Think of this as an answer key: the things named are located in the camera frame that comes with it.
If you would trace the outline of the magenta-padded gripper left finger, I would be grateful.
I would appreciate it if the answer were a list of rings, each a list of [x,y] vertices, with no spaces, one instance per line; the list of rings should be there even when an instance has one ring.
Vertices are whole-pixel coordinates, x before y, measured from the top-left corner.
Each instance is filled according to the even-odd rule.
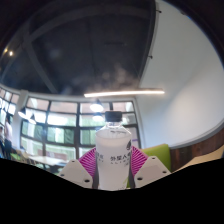
[[[97,189],[99,176],[96,161],[96,149],[93,148],[79,159],[70,160],[59,172],[59,177],[78,186]]]

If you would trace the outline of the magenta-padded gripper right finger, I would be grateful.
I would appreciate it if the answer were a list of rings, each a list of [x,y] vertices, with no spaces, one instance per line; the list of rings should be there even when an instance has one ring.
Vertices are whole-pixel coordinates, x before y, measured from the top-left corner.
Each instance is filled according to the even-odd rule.
[[[169,169],[157,156],[147,156],[142,150],[133,147],[128,177],[129,188],[140,188],[167,175]]]

